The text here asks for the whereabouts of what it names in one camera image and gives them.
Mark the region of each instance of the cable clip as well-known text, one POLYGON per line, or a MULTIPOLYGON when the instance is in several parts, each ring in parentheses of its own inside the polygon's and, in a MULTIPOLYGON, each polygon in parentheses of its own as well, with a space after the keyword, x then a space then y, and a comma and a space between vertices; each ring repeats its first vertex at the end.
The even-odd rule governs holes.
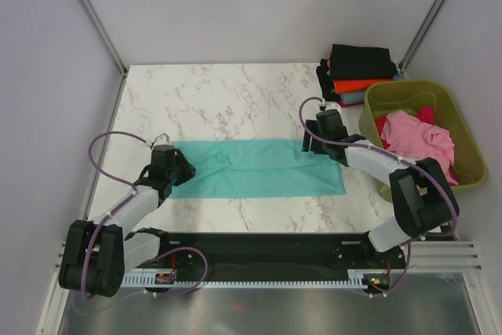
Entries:
POLYGON ((150 148, 153 148, 157 140, 163 137, 166 139, 167 144, 171 144, 171 137, 167 133, 161 133, 160 135, 156 136, 156 138, 154 138, 154 141, 151 142, 150 148))
POLYGON ((319 104, 319 110, 320 111, 326 110, 326 99, 325 98, 323 98, 321 103, 319 104))

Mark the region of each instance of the black joint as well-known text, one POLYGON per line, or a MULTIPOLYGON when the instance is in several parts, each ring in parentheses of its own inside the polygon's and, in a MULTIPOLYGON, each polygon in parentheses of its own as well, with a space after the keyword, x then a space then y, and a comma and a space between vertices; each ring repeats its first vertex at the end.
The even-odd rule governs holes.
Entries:
POLYGON ((151 163, 148 177, 152 180, 164 180, 166 172, 174 169, 176 149, 172 145, 162 144, 154 146, 151 151, 151 163))
MULTIPOLYGON (((305 126, 314 135, 316 135, 317 137, 321 137, 321 133, 319 132, 319 126, 316 121, 309 119, 305 122, 305 126)), ((317 155, 327 155, 323 145, 324 144, 321 143, 319 140, 311 137, 307 131, 304 132, 304 142, 303 142, 303 145, 301 148, 301 150, 303 152, 310 151, 310 152, 314 152, 317 155)))
MULTIPOLYGON (((361 135, 348 136, 347 128, 344 126, 338 110, 321 111, 315 117, 317 118, 320 136, 323 139, 344 143, 354 143, 355 141, 365 139, 361 135)), ((322 146, 329 158, 347 166, 347 156, 345 155, 347 146, 326 143, 322 144, 322 146)))
MULTIPOLYGON (((61 288, 80 291, 85 250, 96 227, 92 221, 84 220, 77 220, 70 226, 58 277, 61 288)), ((112 297, 124 278, 122 228, 117 225, 102 227, 96 246, 99 246, 99 252, 91 254, 85 291, 112 297)))
MULTIPOLYGON (((426 158, 418 161, 417 166, 439 183, 458 216, 457 201, 439 163, 433 158, 426 158)), ((389 179, 395 218, 399 227, 411 238, 416 238, 452 220, 448 204, 438 189, 415 169, 396 170, 389 176, 389 179), (417 186, 426 188, 427 192, 421 195, 417 186)))

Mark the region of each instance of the orange folded cloth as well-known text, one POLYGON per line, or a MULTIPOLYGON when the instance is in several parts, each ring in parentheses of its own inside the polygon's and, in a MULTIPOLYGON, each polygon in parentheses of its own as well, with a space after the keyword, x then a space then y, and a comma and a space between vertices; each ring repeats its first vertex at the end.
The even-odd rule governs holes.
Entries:
POLYGON ((335 80, 336 93, 352 93, 360 90, 367 90, 373 84, 378 82, 391 82, 391 78, 368 78, 364 80, 335 80))

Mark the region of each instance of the red folded cloth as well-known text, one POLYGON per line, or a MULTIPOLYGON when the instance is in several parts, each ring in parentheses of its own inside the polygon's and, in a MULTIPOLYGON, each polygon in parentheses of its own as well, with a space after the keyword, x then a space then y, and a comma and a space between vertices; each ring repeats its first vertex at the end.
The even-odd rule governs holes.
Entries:
POLYGON ((353 93, 367 90, 378 82, 391 82, 391 78, 365 78, 362 80, 334 80, 336 93, 353 93))
MULTIPOLYGON (((434 120, 434 108, 432 106, 428 107, 422 107, 416 114, 415 118, 417 118, 419 121, 422 121, 424 123, 428 123, 429 125, 434 125, 435 120, 434 120)), ((382 131, 384 130, 385 123, 387 123, 387 116, 384 117, 379 117, 375 119, 375 125, 376 129, 378 130, 378 135, 380 137, 380 140, 382 141, 382 145, 384 146, 384 149, 388 149, 390 147, 390 144, 383 140, 381 138, 382 131)), ((457 180, 455 177, 455 174, 453 172, 453 167, 450 166, 449 169, 449 174, 450 176, 454 179, 457 180)))

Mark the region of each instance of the black folded cloth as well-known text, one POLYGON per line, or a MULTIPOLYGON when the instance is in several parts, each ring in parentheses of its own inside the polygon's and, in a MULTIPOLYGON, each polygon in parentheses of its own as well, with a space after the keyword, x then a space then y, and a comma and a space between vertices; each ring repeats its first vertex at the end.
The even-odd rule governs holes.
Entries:
POLYGON ((393 78, 398 70, 389 49, 333 45, 330 74, 332 80, 393 78))
POLYGON ((315 69, 319 85, 321 86, 322 98, 326 101, 337 102, 341 100, 340 94, 335 93, 335 85, 328 75, 328 61, 321 59, 320 65, 315 69))

